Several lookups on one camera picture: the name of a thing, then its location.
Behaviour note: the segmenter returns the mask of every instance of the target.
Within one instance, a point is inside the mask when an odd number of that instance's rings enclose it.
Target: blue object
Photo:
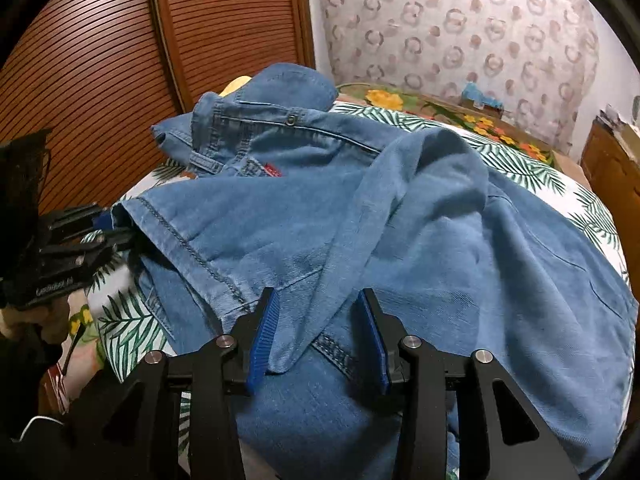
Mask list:
[[[364,293],[358,293],[358,299],[354,305],[356,314],[360,314],[357,321],[353,323],[353,331],[360,332],[362,335],[363,345],[360,355],[362,355],[362,374],[370,378],[377,386],[379,394],[386,394],[389,389],[389,377],[386,374],[386,352],[380,338],[380,332],[373,319],[371,308]]]
[[[267,305],[262,313],[262,319],[254,338],[254,344],[249,351],[249,372],[246,379],[246,389],[252,395],[264,378],[269,364],[269,354],[273,345],[273,337],[280,315],[280,298],[274,290],[269,296]]]
[[[113,229],[113,221],[111,220],[111,211],[109,209],[105,209],[97,217],[93,218],[92,222],[96,230],[108,231]]]
[[[321,73],[291,63],[276,63],[227,95],[224,101],[273,103],[284,108],[312,108],[325,112],[331,109],[337,97],[338,91],[335,86]],[[192,158],[191,122],[193,121],[193,137],[196,146],[205,147],[209,139],[210,124],[207,123],[207,117],[211,113],[209,101],[201,99],[193,112],[171,117],[151,127],[151,132],[160,149],[185,166]]]
[[[284,478],[389,478],[398,416],[357,394],[353,305],[370,286],[439,350],[489,349],[577,470],[597,476],[622,430],[638,314],[603,254],[450,130],[279,106],[278,81],[260,88],[276,104],[207,93],[156,126],[163,149],[193,139],[206,178],[113,211],[158,249],[130,264],[178,353],[229,330],[263,287],[278,291],[269,370],[281,375],[239,402],[240,437]],[[274,168],[281,178],[255,178]],[[456,434],[452,402],[450,467]]]
[[[462,98],[471,99],[475,103],[482,103],[483,105],[489,105],[494,108],[499,108],[500,110],[504,108],[502,101],[499,101],[494,97],[484,95],[476,86],[476,83],[469,82],[466,84],[465,89],[462,91]]]

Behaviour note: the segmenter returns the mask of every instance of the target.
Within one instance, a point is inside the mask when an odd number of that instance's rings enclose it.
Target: red label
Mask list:
[[[271,176],[282,176],[282,174],[277,170],[277,168],[275,168],[269,163],[264,165],[264,171],[266,171],[267,174]]]

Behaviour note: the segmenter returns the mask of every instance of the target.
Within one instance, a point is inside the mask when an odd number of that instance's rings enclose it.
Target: wooden wardrobe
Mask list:
[[[110,205],[165,158],[149,126],[279,61],[314,66],[308,0],[50,0],[0,72],[0,142],[52,128],[41,212]]]

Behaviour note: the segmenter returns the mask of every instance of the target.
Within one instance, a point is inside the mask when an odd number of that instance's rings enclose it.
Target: wallpaper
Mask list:
[[[455,100],[466,83],[561,152],[598,66],[587,0],[321,0],[337,84]]]

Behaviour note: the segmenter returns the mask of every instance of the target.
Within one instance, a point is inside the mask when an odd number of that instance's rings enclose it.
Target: wooden cabinet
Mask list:
[[[611,211],[631,289],[640,300],[640,168],[599,120],[593,121],[580,166],[593,192]]]

